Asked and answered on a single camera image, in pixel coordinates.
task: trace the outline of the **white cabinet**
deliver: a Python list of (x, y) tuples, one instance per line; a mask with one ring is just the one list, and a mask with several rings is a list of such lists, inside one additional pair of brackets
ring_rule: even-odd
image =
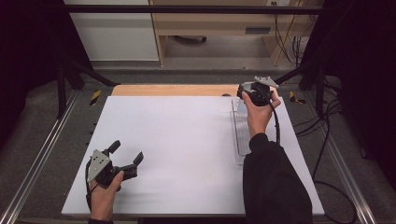
[[(148, 5), (147, 0), (64, 0), (67, 5)], [(149, 13), (71, 13), (91, 61), (159, 61)]]

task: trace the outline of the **black cable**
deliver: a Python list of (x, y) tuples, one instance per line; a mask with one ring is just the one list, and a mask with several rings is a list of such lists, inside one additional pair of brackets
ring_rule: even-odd
[(329, 90), (327, 90), (327, 89), (324, 89), (326, 92), (328, 92), (330, 95), (333, 95), (333, 96), (335, 96), (335, 97), (337, 97), (337, 95), (338, 95), (338, 93), (336, 92), (336, 93), (334, 93), (334, 92), (332, 92), (332, 91), (329, 91)]
[(326, 132), (325, 139), (324, 139), (324, 141), (323, 141), (322, 147), (321, 147), (320, 152), (319, 152), (319, 156), (318, 156), (318, 159), (317, 159), (317, 163), (316, 163), (316, 165), (315, 165), (315, 169), (314, 169), (313, 174), (312, 174), (312, 180), (313, 180), (314, 183), (316, 183), (316, 184), (322, 184), (322, 185), (325, 185), (325, 186), (327, 186), (327, 187), (330, 187), (330, 188), (335, 189), (336, 191), (340, 192), (340, 193), (349, 201), (349, 203), (351, 204), (352, 209), (353, 209), (353, 218), (352, 218), (352, 221), (350, 221), (350, 222), (340, 222), (340, 221), (337, 221), (337, 220), (335, 220), (335, 218), (330, 217), (330, 216), (327, 215), (327, 214), (325, 214), (324, 216), (325, 216), (326, 218), (328, 218), (329, 220), (333, 221), (334, 223), (339, 223), (339, 224), (350, 224), (350, 223), (355, 223), (355, 221), (356, 221), (356, 219), (357, 219), (357, 217), (358, 217), (358, 214), (357, 214), (358, 212), (357, 212), (357, 209), (356, 209), (355, 204), (354, 204), (354, 203), (349, 199), (349, 197), (348, 197), (344, 192), (342, 192), (340, 189), (338, 189), (338, 188), (336, 188), (335, 186), (333, 186), (333, 185), (331, 185), (331, 184), (328, 184), (328, 183), (326, 183), (326, 182), (323, 182), (323, 181), (316, 181), (316, 180), (315, 180), (315, 176), (316, 176), (316, 173), (317, 173), (317, 170), (318, 170), (318, 165), (320, 164), (320, 161), (321, 161), (321, 158), (322, 158), (322, 155), (323, 155), (323, 152), (324, 152), (324, 148), (326, 147), (326, 143), (327, 143), (327, 140), (328, 140), (329, 134), (330, 134), (330, 120), (329, 120), (330, 109), (331, 109), (330, 105), (331, 105), (333, 102), (336, 102), (337, 100), (338, 100), (338, 99), (331, 101), (331, 102), (327, 105), (327, 108), (326, 108), (325, 121), (326, 121), (326, 124), (327, 124), (327, 132)]
[(288, 57), (288, 53), (286, 52), (285, 43), (283, 42), (282, 36), (280, 35), (279, 29), (277, 27), (277, 14), (274, 14), (274, 18), (275, 18), (275, 40), (276, 40), (276, 43), (279, 45), (282, 52), (287, 56), (288, 60), (290, 61), (290, 59)]
[(276, 143), (277, 143), (278, 145), (280, 145), (280, 128), (279, 128), (279, 120), (277, 119), (277, 114), (276, 114), (275, 108), (274, 108), (274, 106), (272, 105), (271, 101), (270, 101), (268, 98), (266, 98), (266, 97), (265, 97), (265, 99), (267, 100), (268, 105), (271, 106), (271, 109), (272, 109), (273, 112), (274, 112), (275, 127), (276, 127)]
[(293, 37), (293, 40), (291, 41), (291, 49), (292, 49), (292, 51), (293, 51), (293, 56), (294, 56), (294, 58), (295, 58), (295, 65), (296, 65), (296, 67), (299, 65), (298, 64), (298, 56), (297, 56), (297, 49), (296, 49), (296, 47), (295, 47), (295, 45), (296, 45), (296, 36), (294, 36)]
[(309, 15), (309, 19), (311, 19), (311, 21), (317, 21), (317, 17), (315, 15)]
[[(333, 114), (339, 112), (340, 109), (341, 109), (340, 104), (333, 105), (332, 107), (329, 107), (329, 111), (326, 112), (324, 115), (325, 115), (325, 116), (331, 116), (331, 115), (333, 115)], [(305, 121), (305, 122), (302, 122), (302, 123), (299, 123), (299, 124), (295, 124), (295, 125), (293, 125), (293, 127), (297, 127), (297, 126), (299, 126), (299, 125), (309, 123), (309, 122), (311, 122), (312, 120), (317, 119), (317, 118), (318, 118), (318, 116), (314, 116), (311, 120)], [(317, 128), (315, 128), (314, 130), (311, 130), (311, 129), (312, 129), (313, 127), (315, 127), (315, 125), (318, 124), (318, 123), (321, 122), (321, 121), (323, 121), (323, 120), (322, 120), (322, 119), (317, 119), (317, 120), (316, 120), (313, 124), (311, 124), (308, 128), (303, 129), (302, 131), (299, 131), (298, 133), (296, 133), (296, 136), (297, 136), (297, 137), (305, 136), (305, 135), (308, 134), (308, 133), (306, 133), (306, 132), (311, 131), (311, 132), (309, 132), (309, 133), (312, 133), (313, 131), (317, 130), (317, 129), (320, 128), (324, 123), (321, 123), (321, 124), (320, 124)]]
[(324, 81), (325, 81), (326, 87), (335, 91), (337, 93), (337, 95), (339, 94), (339, 92), (341, 91), (341, 88), (335, 87), (332, 83), (329, 82), (329, 80), (327, 80), (326, 77), (324, 78)]
[(93, 191), (94, 191), (98, 186), (99, 186), (99, 183), (97, 183), (97, 184), (95, 185), (95, 187), (93, 187), (93, 188), (91, 189), (91, 194), (93, 193)]
[(300, 65), (300, 63), (298, 62), (298, 60), (300, 59), (300, 54), (299, 54), (300, 53), (300, 41), (297, 40), (296, 44), (297, 44), (297, 48), (296, 48), (295, 57), (296, 57), (296, 66), (298, 66), (298, 65)]
[(91, 160), (87, 162), (87, 165), (85, 166), (85, 187), (87, 189), (87, 194), (85, 195), (85, 198), (87, 200), (87, 205), (90, 208), (91, 211), (91, 191), (90, 191), (90, 185), (88, 184), (88, 170), (90, 169), (91, 166)]

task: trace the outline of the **gray carpet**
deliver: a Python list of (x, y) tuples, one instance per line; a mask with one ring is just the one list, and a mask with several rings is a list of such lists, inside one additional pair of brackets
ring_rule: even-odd
[[(250, 81), (254, 76), (276, 78), (284, 74), (279, 71), (254, 70), (208, 70), (192, 71), (100, 71), (105, 77), (120, 83), (242, 83)], [(79, 165), (90, 142), (95, 123), (100, 117), (106, 97), (112, 88), (84, 77), (86, 85), (79, 93), (73, 109), (57, 143), (40, 173), (31, 194), (22, 208), (19, 218), (21, 223), (31, 218), (41, 220), (84, 221), (84, 218), (65, 217), (61, 214), (66, 192), (76, 176)], [(289, 99), (290, 91), (294, 91), (297, 99), (304, 100), (298, 91), (298, 78), (288, 81), (279, 90), (284, 99)], [(95, 105), (90, 105), (93, 93), (102, 93)], [(334, 97), (326, 93), (325, 100), (330, 102)], [(285, 100), (291, 122), (299, 124), (314, 117), (307, 104), (292, 103)], [(12, 136), (0, 151), (0, 211), (5, 211), (19, 185), (34, 162), (35, 156), (42, 147), (57, 114), (56, 83), (51, 82), (30, 92), (27, 105), (21, 114), (20, 122)], [(299, 132), (307, 125), (295, 127)], [(331, 116), (331, 133), (339, 146), (346, 163), (356, 178), (365, 200), (370, 206), (377, 223), (396, 223), (396, 194), (382, 175), (375, 161), (361, 157), (360, 146), (350, 130), (343, 113)], [(322, 137), (318, 131), (299, 137), (299, 144), (304, 153), (308, 169), (312, 172), (318, 159), (322, 145)], [(344, 191), (339, 175), (332, 160), (325, 151), (318, 167), (316, 180), (326, 181)], [(318, 194), (326, 214), (343, 222), (352, 219), (352, 209), (348, 201), (336, 191), (318, 185)], [(116, 220), (128, 220), (127, 217), (116, 217)], [(333, 223), (326, 217), (315, 217), (316, 223)]]

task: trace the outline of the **aluminum rail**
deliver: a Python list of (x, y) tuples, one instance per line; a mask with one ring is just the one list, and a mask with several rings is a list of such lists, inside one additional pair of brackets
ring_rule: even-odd
[(324, 7), (244, 7), (244, 6), (123, 6), (123, 5), (42, 5), (49, 11), (70, 13), (208, 13), (208, 14), (278, 14), (323, 15), (342, 12)]
[[(314, 96), (312, 92), (303, 91), (304, 98), (307, 100), (311, 110), (316, 113), (316, 109), (314, 107)], [(323, 125), (320, 128), (321, 134), (323, 139), (326, 136), (327, 132), (327, 125)], [(329, 154), (332, 158), (332, 163), (334, 164), (341, 181), (343, 182), (344, 188), (346, 189), (346, 193), (349, 196), (350, 200), (355, 204), (356, 210), (358, 212), (358, 217), (362, 224), (375, 224), (375, 218), (373, 213), (367, 204), (366, 200), (364, 199), (363, 194), (356, 183), (353, 174), (350, 172), (347, 163), (345, 162), (343, 156), (341, 155), (340, 151), (338, 150), (337, 145), (332, 138), (332, 135), (329, 133), (329, 138), (327, 142), (327, 147), (329, 150)]]
[(8, 205), (6, 211), (1, 216), (0, 218), (1, 224), (13, 224), (17, 220), (18, 214), (20, 213), (27, 197), (32, 191), (33, 186), (37, 181), (38, 176), (40, 175), (41, 170), (43, 169), (47, 161), (47, 158), (49, 157), (67, 119), (69, 118), (69, 115), (71, 114), (71, 111), (76, 103), (78, 95), (79, 95), (79, 91), (72, 91), (64, 115), (60, 119), (57, 119), (55, 121), (55, 124), (53, 125), (52, 130), (50, 131), (46, 139), (46, 142), (40, 149), (29, 172), (27, 173), (26, 177), (21, 183), (20, 188), (18, 189), (17, 193), (14, 195), (14, 198), (12, 199), (11, 203)]

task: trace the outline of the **gray floor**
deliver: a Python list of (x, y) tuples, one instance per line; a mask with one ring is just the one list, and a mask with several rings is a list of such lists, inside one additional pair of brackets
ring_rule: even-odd
[[(293, 69), (286, 58), (282, 64), (273, 67), (265, 46), (259, 37), (208, 37), (205, 43), (195, 39), (171, 38), (166, 52), (164, 66), (156, 62), (94, 63), (97, 72), (120, 83), (242, 83), (254, 76), (277, 78)], [(60, 223), (84, 222), (85, 218), (65, 217), (61, 214), (66, 193), (70, 189), (79, 165), (84, 162), (95, 123), (99, 119), (106, 96), (112, 88), (83, 76), (86, 85), (83, 91), (72, 91), (77, 95), (75, 106), (62, 128), (39, 172), (30, 194), (22, 202), (17, 222)], [(330, 82), (339, 85), (336, 78)], [(289, 99), (290, 91), (296, 98), (306, 99), (311, 92), (301, 92), (295, 77), (281, 86), (279, 94)], [(102, 93), (95, 105), (89, 105), (96, 90)], [(325, 100), (334, 96), (326, 91)], [(293, 124), (313, 118), (315, 114), (308, 104), (285, 100)], [(0, 211), (6, 211), (23, 179), (35, 162), (44, 145), (57, 115), (56, 83), (51, 82), (31, 91), (14, 134), (0, 151)], [(307, 126), (296, 126), (299, 132)], [(351, 131), (345, 116), (337, 113), (331, 116), (331, 135), (359, 189), (367, 202), (376, 223), (396, 223), (396, 193), (382, 175), (375, 161), (361, 157), (360, 146)], [(312, 172), (322, 144), (320, 130), (298, 138), (308, 169)], [(317, 180), (326, 181), (346, 191), (337, 166), (326, 149), (318, 168)], [(318, 185), (318, 194), (326, 214), (336, 220), (347, 222), (352, 218), (348, 201), (339, 193)], [(116, 220), (129, 220), (116, 217)], [(326, 217), (315, 217), (316, 223), (333, 223)]]

